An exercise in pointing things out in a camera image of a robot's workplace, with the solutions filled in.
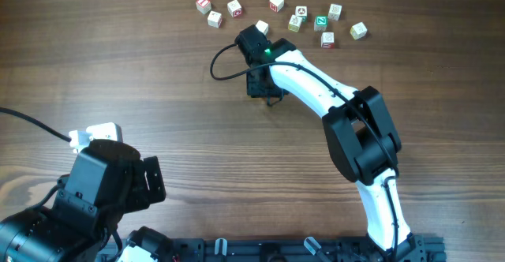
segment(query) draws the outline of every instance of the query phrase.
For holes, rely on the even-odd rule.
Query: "wooden table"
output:
[[[220,48],[259,19],[315,66],[383,93],[402,138],[398,181],[412,231],[444,236],[450,261],[505,260],[505,0],[211,0],[220,29],[196,0],[0,0],[0,105],[67,133],[116,122],[126,143],[157,155],[167,198],[125,215],[172,238],[333,238],[366,234],[353,183],[328,156],[318,117],[290,95],[273,108],[245,78],[212,80]],[[337,48],[320,48],[315,15]],[[295,6],[311,17],[287,30]],[[353,41],[363,21],[369,37]],[[237,51],[215,66],[245,68]],[[0,116],[0,217],[40,200],[69,173],[68,144]]]

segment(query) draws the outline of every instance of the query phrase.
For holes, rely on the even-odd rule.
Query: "black cable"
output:
[[[49,190],[49,192],[47,193],[47,195],[39,203],[34,204],[33,206],[26,208],[26,210],[32,210],[32,209],[41,208],[56,193],[56,191],[58,191],[60,189],[63,189],[63,188],[65,188],[64,184],[57,184],[57,185],[53,186],[53,188],[51,188]]]
[[[384,185],[384,188],[386,189],[387,198],[388,198],[388,201],[389,201],[389,206],[391,208],[391,214],[393,216],[393,224],[394,224],[394,228],[395,228],[395,243],[393,245],[392,261],[396,261],[396,253],[398,252],[398,220],[397,220],[397,216],[396,216],[395,204],[393,203],[393,200],[391,198],[391,192],[389,190],[388,182],[390,180],[392,180],[392,179],[398,178],[400,176],[400,172],[398,170],[398,166],[393,162],[393,159],[391,158],[391,155],[389,154],[389,152],[387,151],[386,147],[384,146],[384,144],[382,143],[382,141],[379,139],[379,137],[377,136],[377,134],[375,133],[375,131],[373,130],[373,128],[370,126],[370,124],[366,120],[365,116],[363,116],[363,114],[357,109],[357,107],[355,107],[344,95],[342,95],[342,93],[340,93],[338,89],[334,88],[331,84],[329,84],[328,82],[326,82],[321,76],[319,76],[318,74],[314,73],[310,69],[305,68],[303,65],[298,65],[298,64],[295,64],[295,63],[291,63],[291,62],[271,62],[271,63],[262,64],[262,65],[256,66],[254,68],[243,70],[240,73],[235,73],[235,74],[227,76],[227,77],[216,77],[214,75],[214,73],[212,72],[212,67],[214,66],[215,60],[217,59],[217,57],[222,52],[230,49],[231,47],[234,47],[235,45],[236,44],[231,44],[231,45],[228,45],[228,46],[224,47],[212,59],[211,69],[210,70],[211,70],[211,76],[215,80],[229,80],[229,79],[232,79],[232,78],[239,77],[241,75],[245,75],[247,73],[250,73],[250,72],[252,72],[255,69],[262,69],[262,68],[268,67],[268,66],[292,66],[294,68],[303,70],[304,72],[308,73],[310,76],[312,76],[315,79],[317,79],[321,84],[323,84],[324,86],[326,86],[331,92],[333,92],[333,94],[335,94],[336,96],[338,96],[354,112],[354,114],[356,115],[356,117],[361,122],[363,122],[363,124],[365,125],[366,129],[370,132],[370,134],[372,135],[372,137],[377,142],[377,144],[379,145],[380,149],[382,150],[382,152],[386,156],[386,160],[387,160],[387,163],[388,163],[389,167],[391,167],[393,169],[393,171],[395,172],[395,176],[390,176],[390,177],[386,178],[384,180],[384,184],[383,185]]]
[[[122,253],[123,250],[123,242],[121,241],[121,238],[119,237],[118,230],[115,230],[112,233],[112,237],[114,238],[114,241],[116,242],[116,245],[118,246],[118,252],[110,259],[107,260],[107,262],[114,262],[116,259],[118,259]]]
[[[60,134],[58,132],[56,132],[54,129],[52,129],[51,127],[49,127],[48,125],[42,123],[41,121],[37,120],[37,119],[34,119],[26,114],[22,114],[21,112],[17,112],[15,110],[12,110],[12,109],[9,109],[9,108],[4,108],[4,107],[0,107],[0,112],[2,113],[5,113],[5,114],[10,114],[12,116],[16,116],[18,118],[21,118],[23,120],[26,120],[32,124],[35,124],[37,125],[38,127],[42,128],[42,129],[45,129],[47,132],[53,134],[54,136],[62,139],[62,140],[65,140],[67,142],[70,142],[72,139],[70,137],[67,137],[63,134]]]
[[[235,77],[239,77],[239,76],[241,76],[241,75],[244,74],[244,73],[240,72],[240,73],[235,73],[234,75],[231,75],[231,76],[228,76],[228,77],[216,77],[214,75],[214,72],[212,72],[212,69],[214,68],[214,62],[221,55],[221,53],[224,52],[224,51],[226,51],[226,50],[228,50],[228,49],[230,49],[231,47],[235,47],[235,46],[237,46],[236,43],[230,44],[230,45],[224,47],[223,49],[221,49],[218,52],[218,54],[216,54],[214,56],[214,58],[212,59],[212,62],[211,62],[211,76],[212,76],[213,79],[215,79],[215,80],[229,80],[229,79],[232,79],[232,78],[235,78]]]
[[[391,196],[391,191],[389,190],[388,182],[390,180],[396,179],[397,176],[389,176],[384,180],[384,188],[386,189],[387,200],[389,201],[389,207],[391,208],[391,213],[393,215],[393,224],[395,228],[395,242],[393,244],[393,252],[391,254],[391,261],[396,261],[396,253],[398,252],[398,219],[396,217],[395,205],[393,204],[393,198]]]

